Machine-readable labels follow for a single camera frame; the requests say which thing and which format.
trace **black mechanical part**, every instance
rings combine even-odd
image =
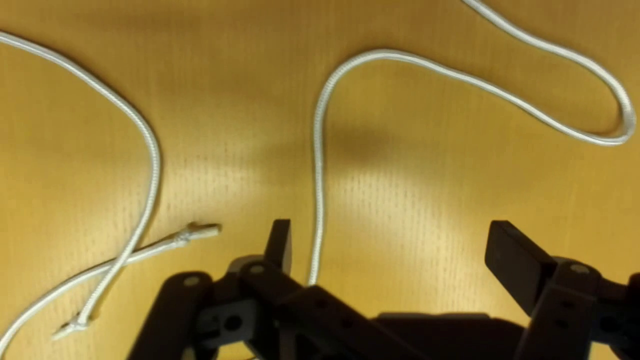
[[[261,255],[211,282],[164,282],[131,360],[209,360],[243,341],[264,360],[583,360],[591,341],[640,360],[640,274],[628,285],[575,260],[548,255],[510,222],[492,222],[486,263],[530,313],[530,325],[488,313],[380,313],[371,320],[290,269],[290,222],[275,220]]]

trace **white cord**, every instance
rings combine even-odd
[[[157,239],[146,247],[136,249],[129,257],[126,257],[126,263],[142,261],[142,260],[154,257],[161,251],[183,247],[183,246],[191,243],[193,239],[206,239],[206,237],[213,237],[217,234],[220,234],[220,226],[188,226],[174,236],[168,236],[168,237]],[[0,360],[3,360],[3,353],[9,345],[9,341],[15,337],[15,334],[20,331],[20,327],[28,320],[32,320],[38,311],[42,311],[47,303],[51,303],[63,292],[68,292],[74,285],[109,269],[114,261],[115,260],[112,257],[112,260],[106,260],[102,263],[95,263],[91,268],[77,272],[76,275],[60,282],[57,285],[47,289],[44,295],[40,295],[36,302],[32,302],[28,307],[23,307],[23,311],[8,325],[8,329],[0,337]]]
[[[525,42],[538,50],[543,52],[552,52],[559,58],[566,58],[569,61],[580,63],[581,67],[590,70],[594,75],[597,75],[613,93],[613,97],[617,100],[620,112],[621,112],[621,128],[616,135],[595,135],[590,132],[580,132],[575,128],[569,128],[566,124],[562,124],[559,120],[548,115],[545,112],[542,112],[539,107],[532,105],[530,102],[486,81],[480,79],[476,75],[446,67],[441,63],[435,63],[432,59],[419,58],[415,53],[407,53],[407,52],[399,52],[399,50],[370,50],[363,53],[358,53],[345,61],[341,61],[332,73],[330,78],[324,81],[319,97],[315,102],[315,112],[314,112],[314,242],[312,242],[312,260],[309,260],[309,269],[307,269],[307,284],[315,284],[317,275],[319,275],[319,268],[322,268],[322,243],[324,243],[324,217],[326,217],[326,204],[324,204],[324,118],[326,118],[326,107],[327,107],[327,100],[335,87],[335,84],[354,67],[363,66],[368,61],[377,61],[377,59],[389,59],[389,61],[401,61],[401,63],[412,63],[417,67],[426,67],[432,70],[435,73],[441,73],[446,78],[451,79],[459,79],[466,81],[470,86],[476,86],[488,93],[494,93],[505,102],[510,102],[511,105],[523,110],[525,113],[530,113],[532,118],[535,118],[538,121],[569,135],[581,142],[590,142],[595,146],[620,146],[623,143],[636,128],[636,113],[631,107],[631,102],[626,93],[626,89],[621,87],[621,84],[607,73],[600,63],[595,63],[594,59],[567,50],[567,48],[559,48],[556,44],[549,44],[545,40],[533,38],[532,33],[525,33],[521,30],[517,30],[514,23],[505,22],[502,16],[497,16],[494,9],[490,9],[488,5],[484,5],[480,0],[463,0],[463,3],[467,3],[472,9],[476,9],[482,18],[486,18],[488,22],[492,22],[494,25],[497,25],[502,32],[514,36],[519,42]]]
[[[115,279],[115,275],[119,274],[122,265],[126,263],[127,255],[133,251],[133,247],[138,246],[157,200],[157,191],[159,191],[159,146],[157,140],[152,132],[152,128],[147,126],[147,121],[142,118],[142,113],[138,113],[138,110],[127,103],[119,93],[115,93],[112,87],[108,87],[106,84],[102,84],[95,75],[91,75],[89,71],[85,71],[81,66],[77,66],[76,61],[71,61],[70,58],[44,48],[40,44],[28,42],[23,38],[0,32],[0,44],[29,52],[38,58],[44,58],[63,70],[68,70],[70,73],[74,73],[76,78],[79,78],[84,84],[88,84],[91,89],[95,89],[98,93],[102,93],[108,102],[112,102],[115,107],[119,107],[127,120],[140,130],[140,135],[146,142],[147,154],[150,154],[150,183],[147,183],[147,194],[146,194],[146,202],[142,208],[142,213],[138,217],[136,227],[129,234],[129,239],[123,243],[122,251],[117,253],[117,257],[114,260],[114,263],[108,268],[106,275],[98,282],[98,285],[91,289],[91,294],[88,295],[85,303],[81,306],[81,310],[77,311],[77,315],[74,315],[63,327],[61,331],[68,334],[68,329],[85,329],[89,315],[93,311],[93,307],[98,306],[99,297],[106,294],[106,289],[109,287],[109,284]]]

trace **light wood surface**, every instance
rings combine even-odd
[[[640,2],[490,0],[521,28],[590,53],[640,103]],[[154,126],[161,200],[146,242],[185,222],[217,239],[127,268],[89,331],[49,334],[89,285],[61,295],[8,360],[123,358],[161,279],[224,274],[291,217],[294,275],[312,237],[312,110],[330,70],[368,48],[401,48],[495,81],[581,130],[616,126],[583,70],[514,42],[449,0],[6,0],[0,28],[77,59]],[[66,275],[109,257],[147,179],[136,130],[66,71],[0,45],[0,323]],[[398,63],[347,75],[330,105],[322,284],[363,313],[523,313],[482,263],[490,220],[623,282],[640,269],[640,140],[567,140],[480,89]],[[611,358],[595,347],[594,358]]]

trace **cable end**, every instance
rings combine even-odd
[[[216,237],[220,234],[217,224],[190,224],[190,239],[203,239],[203,237]]]
[[[74,331],[84,331],[84,329],[88,329],[88,323],[81,323],[81,322],[77,322],[77,317],[74,317],[74,320],[61,323],[57,327],[57,331],[53,331],[51,339],[57,341]]]

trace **black plastic part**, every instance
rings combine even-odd
[[[511,360],[523,331],[486,313],[380,313],[374,322],[437,360]]]
[[[370,322],[324,287],[302,287],[266,261],[245,263],[240,278],[255,292],[260,302],[281,313],[281,322],[305,337],[309,345],[287,343],[296,345],[296,358],[428,360],[428,356]]]
[[[127,353],[127,360],[178,360],[183,351],[211,358],[216,349],[193,347],[193,320],[207,294],[211,278],[206,272],[181,272],[168,278]]]
[[[577,261],[559,261],[533,307],[515,360],[586,360],[597,310],[600,279]]]
[[[556,269],[556,260],[510,222],[492,222],[484,261],[525,313]]]
[[[129,360],[216,358],[243,341],[264,360],[583,360],[590,341],[640,360],[640,274],[628,285],[597,269],[549,257],[507,222],[492,222],[486,263],[532,315],[523,329],[486,313],[380,313],[363,317],[290,268],[290,222],[275,220],[264,255],[232,261],[211,282],[183,272],[159,287]]]
[[[268,243],[264,249],[264,260],[281,272],[291,269],[291,222],[290,220],[273,220],[272,234],[268,236]]]

